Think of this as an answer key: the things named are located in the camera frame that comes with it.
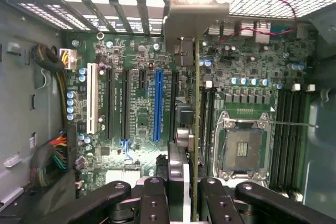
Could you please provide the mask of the white power connector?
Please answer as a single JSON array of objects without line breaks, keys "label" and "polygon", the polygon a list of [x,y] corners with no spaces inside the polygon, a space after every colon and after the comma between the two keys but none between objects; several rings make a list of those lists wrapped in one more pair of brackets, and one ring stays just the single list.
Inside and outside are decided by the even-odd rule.
[{"label": "white power connector", "polygon": [[66,70],[76,70],[77,69],[77,61],[78,61],[77,50],[60,48],[59,57],[61,61],[63,62]]}]

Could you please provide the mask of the open dark PC case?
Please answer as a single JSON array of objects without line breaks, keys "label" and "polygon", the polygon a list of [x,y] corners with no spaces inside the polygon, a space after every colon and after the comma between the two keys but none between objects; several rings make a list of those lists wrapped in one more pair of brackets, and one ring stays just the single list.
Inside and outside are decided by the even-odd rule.
[{"label": "open dark PC case", "polygon": [[[317,33],[307,123],[319,128],[304,131],[303,199],[287,198],[336,219],[336,0],[216,1],[229,4],[228,14],[199,41],[238,35],[265,43],[272,36]],[[0,0],[0,224],[62,224],[62,207],[90,194],[78,194],[77,144],[69,140],[68,70],[59,57],[67,37],[100,32],[161,37],[168,52],[163,30],[168,12],[169,0]],[[170,218],[168,176],[111,182],[135,188],[154,177],[165,181]],[[270,189],[251,179],[232,185],[202,177],[191,224],[210,224],[200,218],[199,191],[200,181],[209,177],[220,180],[232,197],[242,182]],[[170,218],[169,224],[177,223]]]}]

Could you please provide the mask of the green motherboard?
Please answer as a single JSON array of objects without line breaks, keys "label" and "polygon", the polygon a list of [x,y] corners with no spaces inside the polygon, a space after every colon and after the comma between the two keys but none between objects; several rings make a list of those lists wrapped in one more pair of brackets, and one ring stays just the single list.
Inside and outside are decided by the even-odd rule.
[{"label": "green motherboard", "polygon": [[[268,112],[271,121],[293,122],[296,92],[314,92],[309,74],[315,59],[317,33],[272,36],[265,43],[247,36],[223,42],[205,37],[200,43],[200,117],[198,176],[213,176],[213,135],[220,113],[251,117]],[[161,37],[71,34],[67,49],[77,50],[76,70],[68,70],[66,112],[77,144],[79,195],[86,195],[115,179],[134,184],[143,176],[168,176],[172,72],[179,73],[175,105],[184,103],[189,78],[178,70]],[[87,63],[98,64],[98,131],[87,134]],[[114,69],[113,138],[107,139],[107,69]],[[120,146],[122,72],[130,72],[130,161]],[[139,90],[139,70],[146,71],[146,89]],[[155,72],[164,71],[161,139],[153,141]],[[262,185],[302,201],[303,191],[292,190],[293,126],[271,124],[271,156]]]}]

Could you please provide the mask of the CPU socket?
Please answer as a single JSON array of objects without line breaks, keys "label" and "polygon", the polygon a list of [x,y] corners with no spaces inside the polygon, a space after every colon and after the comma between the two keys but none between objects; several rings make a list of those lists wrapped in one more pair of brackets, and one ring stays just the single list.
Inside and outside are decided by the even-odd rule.
[{"label": "CPU socket", "polygon": [[225,181],[251,179],[265,182],[271,156],[268,112],[257,116],[220,113],[213,135],[213,175]]}]

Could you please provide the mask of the thin metal locking lever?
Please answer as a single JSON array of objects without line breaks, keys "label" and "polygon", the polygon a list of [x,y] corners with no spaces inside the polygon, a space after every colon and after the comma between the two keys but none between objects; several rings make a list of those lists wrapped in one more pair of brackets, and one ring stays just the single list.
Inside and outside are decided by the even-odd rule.
[{"label": "thin metal locking lever", "polygon": [[310,123],[300,123],[300,122],[283,122],[283,121],[268,121],[269,124],[280,124],[280,125],[291,125],[291,126],[306,126],[306,127],[312,127],[312,128],[319,128],[316,124],[310,124]]}]

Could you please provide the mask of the blue SATA port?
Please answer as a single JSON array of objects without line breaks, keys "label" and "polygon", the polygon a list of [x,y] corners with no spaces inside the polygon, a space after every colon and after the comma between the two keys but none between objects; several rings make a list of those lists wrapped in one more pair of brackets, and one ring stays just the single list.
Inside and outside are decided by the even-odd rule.
[{"label": "blue SATA port", "polygon": [[125,156],[127,159],[130,161],[133,161],[133,158],[130,156],[129,151],[130,151],[130,140],[129,139],[120,139],[120,146],[122,147]]}]

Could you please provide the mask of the blue expansion slot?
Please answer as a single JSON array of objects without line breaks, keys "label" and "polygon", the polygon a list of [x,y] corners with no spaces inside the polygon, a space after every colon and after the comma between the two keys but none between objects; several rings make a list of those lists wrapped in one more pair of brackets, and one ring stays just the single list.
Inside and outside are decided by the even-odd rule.
[{"label": "blue expansion slot", "polygon": [[164,71],[162,69],[156,70],[155,96],[154,96],[154,127],[153,127],[154,142],[159,142],[161,139],[163,79],[164,79]]}]

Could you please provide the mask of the white expansion slot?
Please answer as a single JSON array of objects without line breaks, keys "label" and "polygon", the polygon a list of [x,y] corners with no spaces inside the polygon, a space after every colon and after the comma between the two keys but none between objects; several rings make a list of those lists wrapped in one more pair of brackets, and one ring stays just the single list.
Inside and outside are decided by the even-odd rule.
[{"label": "white expansion slot", "polygon": [[87,134],[98,131],[98,64],[87,63]]}]

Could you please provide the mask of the long black expansion slot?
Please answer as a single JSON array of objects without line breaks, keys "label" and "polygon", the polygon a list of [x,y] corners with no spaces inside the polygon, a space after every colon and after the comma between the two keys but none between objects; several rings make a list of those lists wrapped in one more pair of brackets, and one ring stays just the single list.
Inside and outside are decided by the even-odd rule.
[{"label": "long black expansion slot", "polygon": [[122,72],[122,121],[121,121],[121,138],[126,140],[129,138],[130,124],[130,72],[123,70]]},{"label": "long black expansion slot", "polygon": [[107,120],[106,120],[106,134],[107,139],[113,138],[113,114],[114,114],[114,69],[107,69]]},{"label": "long black expansion slot", "polygon": [[175,99],[176,94],[178,93],[178,79],[179,73],[177,71],[172,72],[172,82],[171,82],[171,100],[170,100],[170,130],[169,130],[169,138],[170,141],[174,139],[175,132]]}]

